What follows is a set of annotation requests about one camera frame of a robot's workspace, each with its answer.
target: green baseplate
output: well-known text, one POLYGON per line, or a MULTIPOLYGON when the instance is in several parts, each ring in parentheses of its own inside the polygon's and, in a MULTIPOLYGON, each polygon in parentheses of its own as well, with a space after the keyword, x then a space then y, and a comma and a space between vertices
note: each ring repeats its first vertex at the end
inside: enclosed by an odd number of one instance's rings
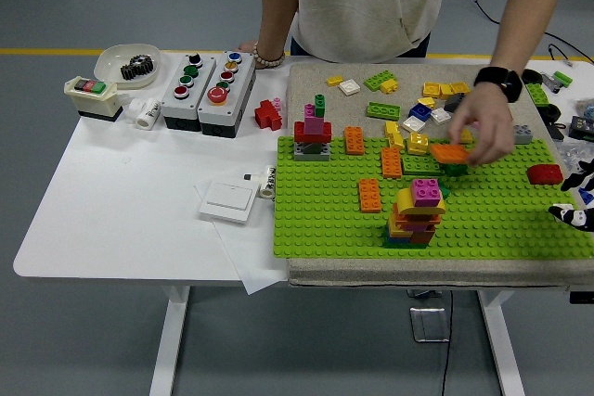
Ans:
POLYGON ((447 177, 428 155, 405 154, 418 173, 381 177, 384 138, 365 138, 366 154, 344 153, 344 139, 334 138, 330 161, 293 159, 293 138, 278 139, 274 253, 290 258, 562 260, 590 259, 590 233, 555 222, 548 208, 572 203, 558 185, 530 185, 526 169, 555 163, 543 140, 516 146, 505 159, 447 177), (380 182, 381 213, 359 210, 358 181, 380 182), (385 226, 396 192, 415 178, 437 178, 451 191, 445 215, 429 245, 385 248, 385 226))

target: yellow floor line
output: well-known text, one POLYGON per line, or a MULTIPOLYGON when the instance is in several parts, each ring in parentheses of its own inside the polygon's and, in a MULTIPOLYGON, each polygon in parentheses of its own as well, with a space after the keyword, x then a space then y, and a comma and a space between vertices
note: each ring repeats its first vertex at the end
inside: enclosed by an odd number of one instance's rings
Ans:
MULTIPOLYGON (((95 48, 0 48, 0 55, 8 56, 99 56, 102 49, 95 48)), ((168 53, 222 53, 215 50, 162 50, 168 53)), ((434 59, 489 59, 489 55, 461 55, 451 53, 429 53, 428 58, 434 59)), ((550 60, 549 56, 533 56, 532 60, 550 60)), ((585 57, 570 57, 571 60, 588 62, 585 57)))

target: gray floor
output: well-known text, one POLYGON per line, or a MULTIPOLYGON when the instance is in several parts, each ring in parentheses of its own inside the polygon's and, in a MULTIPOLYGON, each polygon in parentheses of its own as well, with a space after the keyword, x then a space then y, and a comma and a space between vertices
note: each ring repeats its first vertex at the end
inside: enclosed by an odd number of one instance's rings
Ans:
MULTIPOLYGON (((494 17, 504 3, 479 1, 494 17)), ((593 8, 562 0, 549 30, 591 55, 593 8)), ((0 48, 222 50, 256 37, 260 9, 258 0, 0 0, 0 17, 0 48)), ((445 0, 430 53, 486 55, 496 32, 472 0, 445 0)), ((0 394, 149 391, 166 304, 159 288, 26 282, 12 270, 78 121, 63 83, 90 75, 96 60, 0 55, 0 394)), ((247 297, 195 288, 174 394, 440 394, 446 348, 414 343, 410 305, 393 289, 273 287, 247 297)), ((594 308, 525 291, 505 311, 528 395, 591 394, 594 308)), ((499 394, 471 292, 455 293, 446 394, 499 394)))

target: white table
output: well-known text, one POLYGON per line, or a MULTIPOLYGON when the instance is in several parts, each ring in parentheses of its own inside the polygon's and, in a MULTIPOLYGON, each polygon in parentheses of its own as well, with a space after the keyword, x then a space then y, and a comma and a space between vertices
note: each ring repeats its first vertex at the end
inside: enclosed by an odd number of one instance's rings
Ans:
MULTIPOLYGON (((156 81, 142 91, 123 93, 161 98, 183 55, 163 53, 156 81)), ((239 281, 214 226, 199 219, 194 187, 238 166, 254 173, 276 162, 277 138, 286 134, 286 126, 276 132, 261 130, 253 111, 263 99, 286 97, 295 61, 317 62, 288 57, 282 67, 258 72, 234 139, 170 130, 162 117, 150 132, 134 128, 124 116, 114 123, 80 119, 22 242, 14 269, 26 278, 126 280, 164 287, 169 304, 151 395, 171 393, 189 286, 239 281)), ((594 74, 586 64, 575 71, 561 62, 535 61, 530 66, 590 79, 594 74)), ((564 101, 571 94, 567 92, 557 99, 564 101)), ((570 121, 572 111, 562 109, 562 121, 570 121)), ((523 394, 501 312, 509 294, 481 295, 506 395, 523 394)))

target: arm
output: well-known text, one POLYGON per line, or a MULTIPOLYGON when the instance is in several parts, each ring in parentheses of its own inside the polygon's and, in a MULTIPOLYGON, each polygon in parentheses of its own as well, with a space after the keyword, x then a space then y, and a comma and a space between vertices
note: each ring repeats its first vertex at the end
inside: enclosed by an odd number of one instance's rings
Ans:
MULTIPOLYGON (((258 54, 265 60, 276 60, 285 51, 298 0, 262 0, 262 22, 258 38, 258 54)), ((254 41, 241 44, 241 51, 251 52, 254 41)))
MULTIPOLYGON (((508 0, 499 26, 497 45, 489 65, 523 69, 540 42, 557 0, 508 0)), ((469 156, 471 166, 499 160, 514 149, 513 118, 499 87, 479 83, 458 107, 449 133, 459 142, 464 125, 478 121, 479 141, 469 156)))

